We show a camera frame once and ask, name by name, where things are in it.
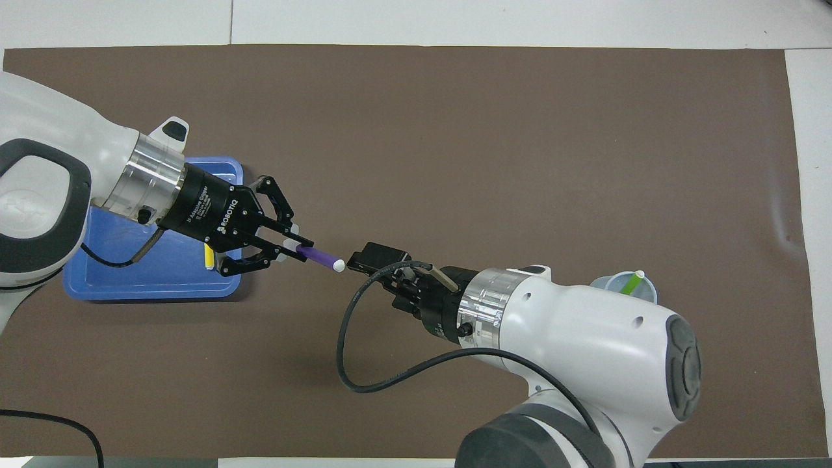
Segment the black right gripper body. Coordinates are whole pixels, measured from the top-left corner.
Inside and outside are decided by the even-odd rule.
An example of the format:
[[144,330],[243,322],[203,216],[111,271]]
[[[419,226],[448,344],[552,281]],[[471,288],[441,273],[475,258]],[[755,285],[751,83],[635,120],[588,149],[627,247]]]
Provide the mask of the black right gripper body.
[[440,284],[437,278],[418,269],[414,279],[418,293],[410,314],[434,337],[457,343],[460,340],[458,310],[462,296],[478,272],[456,266],[444,266],[441,272],[458,286],[458,290],[450,291],[445,285]]

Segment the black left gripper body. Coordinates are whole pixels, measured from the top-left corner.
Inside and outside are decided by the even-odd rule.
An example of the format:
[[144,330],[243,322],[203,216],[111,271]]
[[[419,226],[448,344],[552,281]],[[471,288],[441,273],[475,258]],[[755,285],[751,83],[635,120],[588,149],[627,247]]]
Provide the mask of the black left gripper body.
[[189,162],[175,201],[157,224],[166,230],[206,242],[215,252],[244,247],[244,234],[255,235],[261,208],[252,190],[227,181]]

